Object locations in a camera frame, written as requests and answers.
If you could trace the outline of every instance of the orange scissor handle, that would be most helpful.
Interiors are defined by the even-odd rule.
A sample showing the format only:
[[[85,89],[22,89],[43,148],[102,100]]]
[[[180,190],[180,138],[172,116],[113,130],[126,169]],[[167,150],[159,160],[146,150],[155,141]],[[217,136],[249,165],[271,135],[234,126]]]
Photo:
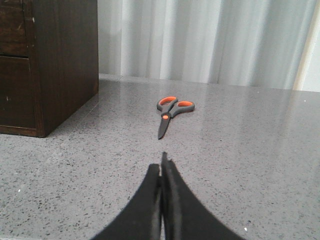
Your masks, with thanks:
[[[192,112],[195,110],[195,104],[192,101],[178,101],[178,103],[170,110],[171,117],[174,118],[178,114]]]
[[[175,96],[166,96],[158,101],[156,108],[161,111],[161,115],[163,115],[168,113],[176,102],[178,102],[178,99]]]

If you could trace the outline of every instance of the white curtain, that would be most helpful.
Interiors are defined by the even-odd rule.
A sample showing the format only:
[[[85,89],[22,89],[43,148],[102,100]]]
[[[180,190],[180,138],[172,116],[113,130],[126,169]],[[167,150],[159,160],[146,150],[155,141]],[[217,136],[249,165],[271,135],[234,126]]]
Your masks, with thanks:
[[[99,72],[291,89],[316,0],[98,0]]]

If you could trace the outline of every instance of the black object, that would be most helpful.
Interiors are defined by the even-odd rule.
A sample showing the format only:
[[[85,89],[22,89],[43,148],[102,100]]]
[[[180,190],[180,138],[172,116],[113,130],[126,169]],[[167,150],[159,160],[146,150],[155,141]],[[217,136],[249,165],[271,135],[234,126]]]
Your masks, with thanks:
[[[150,164],[139,189],[124,210],[92,240],[159,240],[161,215],[166,240],[243,240],[200,203],[176,165],[162,154]]]

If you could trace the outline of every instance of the wooden cabinet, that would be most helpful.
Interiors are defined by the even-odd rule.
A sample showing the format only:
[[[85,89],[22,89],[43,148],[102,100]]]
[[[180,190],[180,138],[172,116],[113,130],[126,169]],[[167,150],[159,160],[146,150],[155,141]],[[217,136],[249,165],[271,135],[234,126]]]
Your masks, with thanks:
[[[47,136],[98,78],[97,0],[0,0],[0,133]]]

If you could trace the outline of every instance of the scissors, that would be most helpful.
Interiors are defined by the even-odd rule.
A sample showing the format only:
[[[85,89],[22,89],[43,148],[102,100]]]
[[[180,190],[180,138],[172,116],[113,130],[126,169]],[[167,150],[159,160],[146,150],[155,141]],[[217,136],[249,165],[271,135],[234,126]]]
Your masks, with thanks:
[[[192,101],[178,101],[175,96],[167,96],[158,101],[156,108],[161,111],[158,139],[162,139],[167,131],[170,119],[178,114],[192,112],[195,110],[195,104]]]

